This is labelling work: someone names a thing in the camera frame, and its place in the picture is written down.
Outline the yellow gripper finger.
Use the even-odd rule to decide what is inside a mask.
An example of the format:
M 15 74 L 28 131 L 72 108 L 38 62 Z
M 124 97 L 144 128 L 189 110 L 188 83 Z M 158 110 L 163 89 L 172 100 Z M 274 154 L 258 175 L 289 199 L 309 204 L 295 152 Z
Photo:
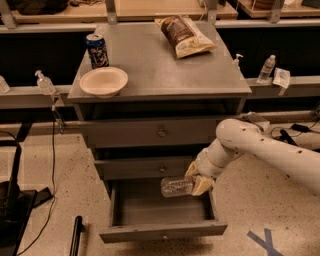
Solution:
M 210 190 L 214 185 L 214 180 L 211 177 L 197 175 L 193 178 L 192 196 L 200 196 L 206 191 Z
M 189 165 L 189 167 L 188 167 L 188 169 L 187 169 L 187 171 L 186 171 L 186 173 L 185 173 L 185 176 L 186 176 L 186 177 L 197 176 L 198 174 L 199 174 L 199 170 L 198 170 L 195 162 L 192 162 L 192 163 Z

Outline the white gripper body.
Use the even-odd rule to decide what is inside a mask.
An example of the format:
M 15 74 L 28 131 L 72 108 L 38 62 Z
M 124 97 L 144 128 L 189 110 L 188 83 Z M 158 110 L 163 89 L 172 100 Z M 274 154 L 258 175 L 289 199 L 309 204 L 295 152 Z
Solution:
M 200 175 L 217 178 L 230 162 L 240 158 L 242 155 L 242 151 L 230 149 L 222 145 L 218 139 L 215 139 L 197 155 L 194 163 Z

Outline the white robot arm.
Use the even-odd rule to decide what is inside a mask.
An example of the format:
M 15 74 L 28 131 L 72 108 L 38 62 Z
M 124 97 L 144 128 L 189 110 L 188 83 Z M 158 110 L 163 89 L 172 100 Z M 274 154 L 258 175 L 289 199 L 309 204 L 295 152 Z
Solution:
M 218 124 L 215 140 L 201 150 L 185 173 L 194 182 L 191 195 L 199 196 L 209 190 L 224 167 L 245 152 L 320 194 L 319 153 L 266 137 L 255 124 L 226 119 Z

